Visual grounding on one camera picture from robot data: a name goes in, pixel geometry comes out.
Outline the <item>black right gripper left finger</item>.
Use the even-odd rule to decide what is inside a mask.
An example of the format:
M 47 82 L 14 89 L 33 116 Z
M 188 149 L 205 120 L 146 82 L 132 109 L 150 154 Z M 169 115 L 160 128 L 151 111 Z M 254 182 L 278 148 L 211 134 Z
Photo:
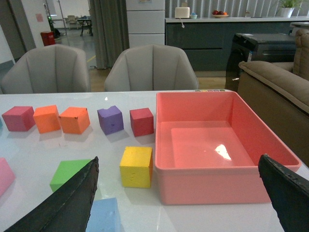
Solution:
M 21 179 L 12 201 L 0 211 L 2 232 L 84 232 L 90 218 L 99 174 L 95 157 L 55 192 L 42 181 Z

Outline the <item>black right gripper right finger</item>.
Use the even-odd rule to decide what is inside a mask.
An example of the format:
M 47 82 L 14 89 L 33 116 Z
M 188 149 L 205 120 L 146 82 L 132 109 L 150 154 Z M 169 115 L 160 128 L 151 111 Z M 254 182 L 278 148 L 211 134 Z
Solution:
M 309 181 L 267 154 L 260 157 L 258 171 L 285 232 L 309 230 Z

